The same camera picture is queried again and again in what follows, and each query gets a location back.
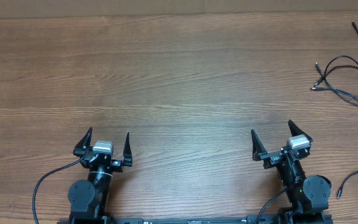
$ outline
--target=wall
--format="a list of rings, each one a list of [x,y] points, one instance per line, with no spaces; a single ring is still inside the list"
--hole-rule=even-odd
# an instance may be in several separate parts
[[[0,0],[0,19],[224,12],[348,11],[357,0]]]

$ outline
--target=black wire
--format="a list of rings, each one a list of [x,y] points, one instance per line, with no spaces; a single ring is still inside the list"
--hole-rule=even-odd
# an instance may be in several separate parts
[[[352,25],[353,25],[353,28],[354,30],[357,32],[357,36],[358,36],[358,28],[356,26],[356,23],[355,22],[352,22]],[[356,63],[357,66],[354,66],[354,65],[339,65],[339,66],[335,66],[333,67],[332,69],[328,70],[329,66],[337,59],[340,59],[340,58],[348,58],[350,60],[352,60],[354,63]],[[356,102],[358,102],[358,95],[353,95],[349,92],[346,92],[344,90],[340,90],[340,89],[336,89],[334,88],[328,81],[327,81],[327,76],[333,72],[334,70],[336,69],[339,69],[339,68],[354,68],[354,69],[358,69],[358,62],[350,57],[350,56],[347,56],[347,55],[340,55],[334,59],[332,59],[328,65],[326,66],[326,69],[324,71],[324,73],[322,73],[319,65],[316,63],[316,68],[317,68],[317,71],[319,72],[321,78],[314,84],[314,87],[311,89],[311,90],[314,90],[314,91],[326,91],[326,90],[331,90],[333,92],[335,92],[335,94],[337,94],[337,96],[339,96],[342,100],[344,100],[346,103],[349,103],[353,106],[356,106],[358,107],[358,103],[355,103],[355,102],[352,102],[348,99],[345,98],[345,96],[349,96],[351,98],[353,98],[354,100],[356,100]],[[318,86],[320,83],[322,82],[325,82],[325,84],[327,85],[328,88],[321,88],[321,87],[316,87]],[[342,194],[342,189],[343,189],[343,185],[345,184],[345,182],[353,175],[356,175],[358,174],[358,171],[357,172],[354,172],[352,174],[350,174],[349,176],[346,177],[346,179],[344,180],[344,182],[342,183],[341,187],[339,188],[338,190],[338,198],[341,197],[341,194]]]
[[[356,174],[358,174],[358,171],[353,172],[351,175],[348,175],[348,176],[343,180],[343,182],[342,182],[340,188],[338,189],[338,193],[337,193],[337,195],[336,195],[336,198],[338,198],[338,199],[341,198],[341,196],[342,196],[342,191],[343,191],[343,187],[345,186],[346,181],[349,180],[349,178],[351,178],[352,176],[354,176],[354,175],[356,175]]]
[[[259,219],[262,216],[263,212],[265,211],[266,207],[268,205],[270,205],[270,203],[272,203],[274,200],[276,200],[278,198],[278,196],[280,196],[281,194],[283,194],[284,192],[286,192],[287,190],[284,189],[282,191],[280,191],[279,193],[277,193],[276,195],[274,195],[270,200],[268,200],[266,202],[266,204],[262,207],[262,209],[260,209],[260,212],[258,214],[258,216],[256,217],[256,224],[259,224]]]
[[[37,183],[37,185],[35,186],[34,193],[33,193],[33,195],[32,195],[32,214],[33,214],[33,216],[34,216],[35,224],[39,224],[38,218],[37,218],[37,213],[35,212],[35,196],[37,195],[37,190],[38,190],[38,187],[40,186],[41,182],[42,182],[45,178],[47,178],[50,174],[56,173],[56,172],[61,171],[61,170],[63,170],[63,169],[67,169],[67,168],[72,167],[73,165],[75,165],[75,164],[81,162],[81,161],[85,158],[85,156],[86,156],[86,153],[84,154],[84,156],[81,157],[81,159],[78,159],[77,161],[75,161],[75,162],[73,162],[73,163],[71,163],[71,164],[65,165],[65,166],[63,166],[63,167],[61,167],[61,168],[57,168],[57,169],[55,169],[55,170],[52,170],[52,171],[50,171],[49,173],[47,173],[47,174],[45,174],[44,176],[42,176],[40,180],[38,180],[38,183]]]

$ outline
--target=robotic arm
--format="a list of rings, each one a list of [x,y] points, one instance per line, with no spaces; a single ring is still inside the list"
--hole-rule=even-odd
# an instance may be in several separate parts
[[[89,169],[88,179],[75,182],[68,191],[71,203],[69,221],[58,224],[332,224],[330,215],[324,215],[331,193],[330,181],[320,175],[306,177],[300,160],[310,155],[313,139],[289,120],[291,135],[287,145],[277,152],[267,153],[256,132],[252,135],[252,159],[263,161],[264,168],[276,167],[291,207],[281,208],[277,215],[248,215],[241,218],[192,218],[143,220],[141,218],[114,219],[105,213],[113,172],[122,172],[132,166],[132,153],[127,133],[124,160],[112,158],[112,142],[96,141],[90,146],[92,129],[75,146],[73,154],[84,157],[81,165]]]

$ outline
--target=wooden surface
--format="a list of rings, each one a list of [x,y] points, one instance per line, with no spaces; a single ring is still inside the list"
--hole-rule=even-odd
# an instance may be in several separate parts
[[[358,10],[358,0],[0,0],[0,19]]]
[[[335,197],[358,170],[358,108],[310,91],[315,62],[358,59],[351,21],[358,11],[0,20],[0,223],[34,222],[35,183],[76,159],[90,126],[116,158],[131,132],[134,166],[111,186],[116,217],[256,214],[282,186],[252,161],[250,130],[275,151],[289,119],[314,137],[302,166],[333,183],[328,213],[358,223],[358,176]],[[358,93],[358,72],[330,82]],[[68,218],[68,188],[86,177],[75,166],[44,180],[41,223]]]

